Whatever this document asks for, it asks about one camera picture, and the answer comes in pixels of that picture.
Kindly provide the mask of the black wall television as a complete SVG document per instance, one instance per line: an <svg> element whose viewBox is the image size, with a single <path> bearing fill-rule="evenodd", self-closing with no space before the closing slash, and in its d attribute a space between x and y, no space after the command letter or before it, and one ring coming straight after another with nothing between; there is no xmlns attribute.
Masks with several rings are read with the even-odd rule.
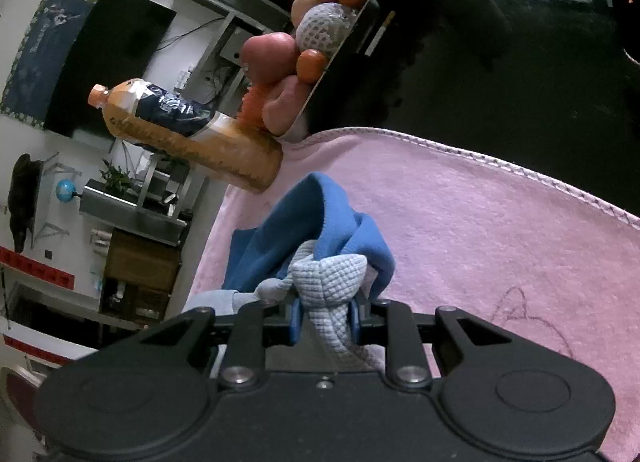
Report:
<svg viewBox="0 0 640 462"><path fill-rule="evenodd" d="M91 89L141 78L175 17L151 0L98 0L66 56L44 128L69 138L89 133L111 140L101 112L88 103Z"/></svg>

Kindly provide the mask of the black fruit tray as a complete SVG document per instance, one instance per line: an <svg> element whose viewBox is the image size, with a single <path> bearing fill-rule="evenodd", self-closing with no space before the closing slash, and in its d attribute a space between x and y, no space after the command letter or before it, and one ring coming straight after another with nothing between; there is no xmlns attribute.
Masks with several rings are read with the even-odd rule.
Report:
<svg viewBox="0 0 640 462"><path fill-rule="evenodd" d="M383 126L400 104L402 74L423 50L422 2L367 0L280 140L297 143L324 130Z"/></svg>

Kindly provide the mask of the large red apple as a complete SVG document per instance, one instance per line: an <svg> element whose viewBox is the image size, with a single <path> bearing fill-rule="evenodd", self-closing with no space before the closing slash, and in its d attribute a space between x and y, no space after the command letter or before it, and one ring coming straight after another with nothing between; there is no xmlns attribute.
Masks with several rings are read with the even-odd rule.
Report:
<svg viewBox="0 0 640 462"><path fill-rule="evenodd" d="M299 51L286 32L270 32L247 39L240 52L242 69L251 84L277 84L293 75Z"/></svg>

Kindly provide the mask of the foam netted fruit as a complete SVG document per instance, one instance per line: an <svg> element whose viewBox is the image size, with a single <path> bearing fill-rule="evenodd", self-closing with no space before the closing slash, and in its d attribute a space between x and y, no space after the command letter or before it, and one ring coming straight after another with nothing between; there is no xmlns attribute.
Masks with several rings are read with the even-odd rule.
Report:
<svg viewBox="0 0 640 462"><path fill-rule="evenodd" d="M337 52L357 18L356 11L338 2L313 6L296 28L296 44L300 52L318 50L328 58Z"/></svg>

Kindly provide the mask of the grey blue waffle sweater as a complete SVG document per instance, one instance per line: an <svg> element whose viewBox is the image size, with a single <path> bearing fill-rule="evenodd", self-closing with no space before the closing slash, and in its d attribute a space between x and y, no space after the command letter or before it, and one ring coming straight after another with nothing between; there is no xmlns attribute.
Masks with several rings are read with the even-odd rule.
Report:
<svg viewBox="0 0 640 462"><path fill-rule="evenodd" d="M247 304L282 301L296 291L306 318L303 344L293 355L273 355L275 369L378 370L380 357L352 339L347 312L358 292L378 297L394 271L373 218L352 209L329 176L312 173L260 226L233 231L221 286L191 294L184 307L235 315Z"/></svg>

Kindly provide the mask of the brown wooden cabinet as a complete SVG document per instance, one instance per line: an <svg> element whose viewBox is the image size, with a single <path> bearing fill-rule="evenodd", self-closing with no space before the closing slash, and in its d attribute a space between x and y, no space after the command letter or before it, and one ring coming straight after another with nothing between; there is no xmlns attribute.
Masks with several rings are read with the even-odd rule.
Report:
<svg viewBox="0 0 640 462"><path fill-rule="evenodd" d="M180 267L178 247L114 229L99 312L138 324L163 321Z"/></svg>

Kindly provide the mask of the red wall couplet banner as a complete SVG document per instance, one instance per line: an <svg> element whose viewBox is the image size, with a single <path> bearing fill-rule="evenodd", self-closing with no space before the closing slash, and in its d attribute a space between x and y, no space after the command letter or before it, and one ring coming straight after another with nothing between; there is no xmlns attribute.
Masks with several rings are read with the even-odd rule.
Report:
<svg viewBox="0 0 640 462"><path fill-rule="evenodd" d="M31 258L17 254L9 248L0 247L0 263L18 272L30 275L32 278L60 287L61 289L75 289L75 277L66 271L39 263Z"/></svg>

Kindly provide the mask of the blue desk globe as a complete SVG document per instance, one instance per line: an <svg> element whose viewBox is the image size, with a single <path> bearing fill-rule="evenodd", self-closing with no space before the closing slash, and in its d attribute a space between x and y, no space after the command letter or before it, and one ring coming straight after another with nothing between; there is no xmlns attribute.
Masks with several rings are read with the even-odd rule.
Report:
<svg viewBox="0 0 640 462"><path fill-rule="evenodd" d="M60 180L55 185L55 196L61 203L70 203L75 197L80 197L75 182L70 179Z"/></svg>

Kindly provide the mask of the orange juice bottle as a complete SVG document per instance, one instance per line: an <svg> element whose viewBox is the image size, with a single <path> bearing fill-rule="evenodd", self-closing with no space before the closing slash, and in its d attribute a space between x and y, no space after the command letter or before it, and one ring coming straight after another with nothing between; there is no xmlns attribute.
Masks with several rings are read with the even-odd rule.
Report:
<svg viewBox="0 0 640 462"><path fill-rule="evenodd" d="M281 145L262 130L221 113L205 126L206 138L176 128L193 122L193 105L147 80L129 79L108 89L93 86L88 103L102 110L110 133L124 141L164 152L207 170L207 174L253 192L267 190L282 163Z"/></svg>

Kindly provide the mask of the small orange tangerine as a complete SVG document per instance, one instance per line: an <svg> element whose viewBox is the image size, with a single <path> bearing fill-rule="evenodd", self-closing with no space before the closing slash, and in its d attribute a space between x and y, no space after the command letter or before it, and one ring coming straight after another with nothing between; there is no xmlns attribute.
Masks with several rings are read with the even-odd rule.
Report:
<svg viewBox="0 0 640 462"><path fill-rule="evenodd" d="M328 63L329 60L323 52L307 49L297 59L297 78L305 84L314 84L321 78Z"/></svg>

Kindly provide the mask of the pink dog print blanket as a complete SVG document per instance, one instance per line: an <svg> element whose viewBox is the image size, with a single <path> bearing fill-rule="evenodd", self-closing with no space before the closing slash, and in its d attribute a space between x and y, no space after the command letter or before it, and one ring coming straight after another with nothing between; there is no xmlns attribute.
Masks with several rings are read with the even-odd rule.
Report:
<svg viewBox="0 0 640 462"><path fill-rule="evenodd" d="M300 179L321 171L378 224L395 261L386 296L416 311L462 308L588 364L616 412L603 450L639 456L639 220L488 155L376 128L285 144L262 194L228 188L192 283L220 289L232 233L260 225Z"/></svg>

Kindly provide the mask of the left grey tower speaker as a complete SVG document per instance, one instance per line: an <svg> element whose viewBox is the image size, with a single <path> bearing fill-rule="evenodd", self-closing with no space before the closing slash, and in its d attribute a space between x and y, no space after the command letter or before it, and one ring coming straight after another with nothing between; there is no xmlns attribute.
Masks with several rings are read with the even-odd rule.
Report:
<svg viewBox="0 0 640 462"><path fill-rule="evenodd" d="M134 202L106 193L102 183L94 179L88 180L82 190L79 211L112 227L168 245L180 245L190 229L181 219L138 208Z"/></svg>

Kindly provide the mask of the potted green plant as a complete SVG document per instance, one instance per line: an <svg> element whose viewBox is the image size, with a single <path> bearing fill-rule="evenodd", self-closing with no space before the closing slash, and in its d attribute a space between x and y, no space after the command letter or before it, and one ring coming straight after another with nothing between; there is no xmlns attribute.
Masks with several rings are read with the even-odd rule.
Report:
<svg viewBox="0 0 640 462"><path fill-rule="evenodd" d="M132 180L119 166L103 159L103 168L100 170L104 191L118 197L125 197L132 187Z"/></svg>

